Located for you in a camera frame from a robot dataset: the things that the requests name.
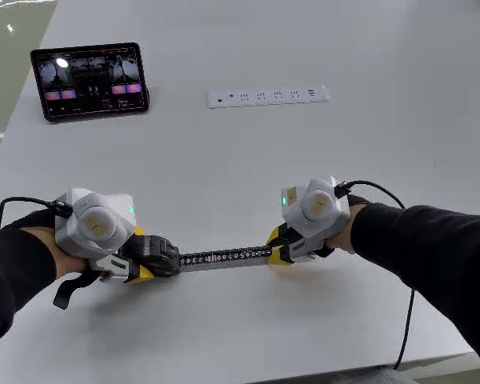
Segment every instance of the black sleeve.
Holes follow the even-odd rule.
[[[370,204],[351,238],[357,254],[415,288],[480,356],[480,216]]]
[[[0,337],[14,314],[56,277],[54,259],[35,236],[17,228],[0,231]]]

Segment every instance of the power strip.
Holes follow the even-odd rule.
[[[299,86],[275,90],[211,90],[207,95],[209,108],[231,106],[270,106],[300,102],[328,102],[326,86]]]

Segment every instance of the black cable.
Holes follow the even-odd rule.
[[[386,188],[384,188],[383,186],[380,186],[375,182],[370,182],[368,180],[353,180],[352,182],[343,182],[339,184],[338,189],[339,189],[340,195],[348,194],[352,186],[372,186],[373,188],[377,188],[378,190],[381,190],[382,192],[387,194],[389,197],[391,197],[393,200],[395,200],[396,203],[400,206],[400,208],[402,208],[403,210],[406,208],[406,206],[403,205],[400,199],[397,198],[391,192],[389,192]],[[416,290],[411,289],[410,298],[409,298],[409,307],[407,308],[406,327],[403,331],[403,340],[402,340],[402,346],[400,347],[400,353],[398,354],[397,361],[393,366],[394,370],[397,370],[400,367],[400,364],[402,363],[402,359],[403,359],[403,354],[406,351],[407,339],[409,337],[410,318],[412,317],[412,314],[413,314],[415,294],[416,294]]]
[[[6,207],[6,204],[8,202],[34,202],[36,204],[45,206],[46,208],[51,208],[54,205],[52,202],[46,202],[39,198],[24,198],[23,196],[13,196],[12,198],[4,198],[0,203],[0,228],[2,228],[3,210]]]
[[[12,198],[5,198],[0,203],[0,229],[2,228],[3,210],[6,208],[6,204],[8,202],[34,202],[50,209],[53,209],[54,206],[57,205],[57,202],[46,202],[38,198],[24,198],[23,196],[13,196]]]

